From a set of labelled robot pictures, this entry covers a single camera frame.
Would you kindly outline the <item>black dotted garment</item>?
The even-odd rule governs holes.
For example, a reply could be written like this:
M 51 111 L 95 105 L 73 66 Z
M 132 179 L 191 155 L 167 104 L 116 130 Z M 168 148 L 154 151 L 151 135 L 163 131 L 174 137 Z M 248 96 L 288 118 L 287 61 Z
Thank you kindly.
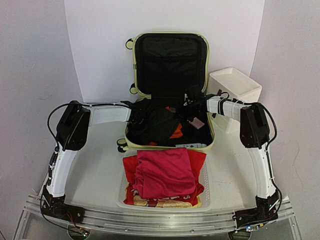
M 133 104 L 138 110 L 127 125 L 126 137 L 135 144 L 170 146 L 171 141 L 183 137 L 181 118 L 174 108 L 158 105 L 144 98 Z

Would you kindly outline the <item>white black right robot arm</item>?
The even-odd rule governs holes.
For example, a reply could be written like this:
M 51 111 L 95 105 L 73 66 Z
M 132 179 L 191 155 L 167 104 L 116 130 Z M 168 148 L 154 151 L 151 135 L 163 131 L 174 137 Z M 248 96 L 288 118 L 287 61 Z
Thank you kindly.
M 244 102 L 217 94 L 187 93 L 183 110 L 195 108 L 233 119 L 240 124 L 239 138 L 253 163 L 256 206 L 234 213 L 232 218 L 236 227 L 250 231 L 255 226 L 277 220 L 283 194 L 275 183 L 270 157 L 270 144 L 276 138 L 270 137 L 269 123 L 272 123 L 275 135 L 278 130 L 269 110 L 260 102 Z

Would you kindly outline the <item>magenta pink garment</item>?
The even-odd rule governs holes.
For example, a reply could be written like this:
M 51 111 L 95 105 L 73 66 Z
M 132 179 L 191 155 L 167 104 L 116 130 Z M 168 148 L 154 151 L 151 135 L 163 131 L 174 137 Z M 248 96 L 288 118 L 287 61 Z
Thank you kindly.
M 164 199 L 193 193 L 196 182 L 185 148 L 140 150 L 133 188 L 144 199 Z

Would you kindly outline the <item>yellow cloth garment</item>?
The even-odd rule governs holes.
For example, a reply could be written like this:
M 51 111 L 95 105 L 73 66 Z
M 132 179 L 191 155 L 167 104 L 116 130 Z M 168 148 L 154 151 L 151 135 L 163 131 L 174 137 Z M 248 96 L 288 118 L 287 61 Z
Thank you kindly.
M 196 192 L 166 198 L 142 198 L 137 190 L 129 184 L 125 189 L 123 203 L 130 206 L 162 208 L 162 209 L 192 209 L 201 207 L 200 197 Z

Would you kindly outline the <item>orange garment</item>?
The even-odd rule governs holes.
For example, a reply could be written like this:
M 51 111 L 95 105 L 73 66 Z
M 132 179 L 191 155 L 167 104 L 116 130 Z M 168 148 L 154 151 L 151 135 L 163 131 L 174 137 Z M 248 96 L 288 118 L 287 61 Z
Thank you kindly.
M 169 140 L 181 138 L 181 118 L 165 107 L 157 107 L 149 117 L 145 133 L 150 142 L 164 146 Z

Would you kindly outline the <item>pale green hard-shell suitcase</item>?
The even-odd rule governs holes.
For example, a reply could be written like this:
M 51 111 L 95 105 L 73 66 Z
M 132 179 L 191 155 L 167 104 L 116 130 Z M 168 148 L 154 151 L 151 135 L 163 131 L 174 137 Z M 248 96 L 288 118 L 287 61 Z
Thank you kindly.
M 209 44 L 196 33 L 188 32 L 149 32 L 129 39 L 126 48 L 133 52 L 134 83 L 132 94 L 138 94 L 136 102 L 149 99 L 157 105 L 177 110 L 186 100 L 186 89 L 199 85 L 205 94 L 208 83 Z M 181 118 L 183 137 L 172 140 L 171 145 L 139 145 L 131 142 L 126 134 L 118 143 L 118 150 L 166 150 L 178 144 L 202 143 L 206 147 L 189 148 L 207 153 L 212 148 L 215 132 L 207 112 L 197 116 L 204 123 L 200 129 L 194 128 Z

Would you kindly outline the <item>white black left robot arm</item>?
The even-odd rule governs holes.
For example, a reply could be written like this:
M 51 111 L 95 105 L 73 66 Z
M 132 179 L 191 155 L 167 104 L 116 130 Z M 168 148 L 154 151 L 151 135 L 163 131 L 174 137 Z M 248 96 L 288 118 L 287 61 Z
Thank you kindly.
M 56 219 L 81 222 L 82 207 L 65 203 L 67 178 L 77 153 L 87 142 L 89 128 L 111 122 L 140 124 L 146 110 L 130 101 L 116 103 L 80 103 L 73 100 L 65 108 L 53 134 L 55 148 L 48 164 L 47 181 L 41 199 L 42 214 Z

